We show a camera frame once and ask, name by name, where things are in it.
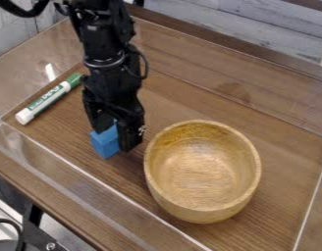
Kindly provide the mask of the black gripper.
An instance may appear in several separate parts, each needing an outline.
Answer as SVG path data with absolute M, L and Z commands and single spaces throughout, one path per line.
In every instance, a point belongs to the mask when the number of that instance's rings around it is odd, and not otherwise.
M 114 126 L 119 148 L 130 152 L 142 142 L 146 131 L 145 108 L 138 98 L 142 70 L 138 53 L 129 53 L 121 65 L 92 68 L 83 80 L 84 108 L 92 128 L 103 133 Z

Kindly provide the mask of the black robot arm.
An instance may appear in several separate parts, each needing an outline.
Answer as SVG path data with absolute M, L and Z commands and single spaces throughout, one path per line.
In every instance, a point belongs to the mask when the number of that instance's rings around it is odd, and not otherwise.
M 117 128 L 119 149 L 129 152 L 143 141 L 139 90 L 150 73 L 147 58 L 131 43 L 135 21 L 123 0 L 64 0 L 64 5 L 90 70 L 82 78 L 90 122 L 98 133 Z

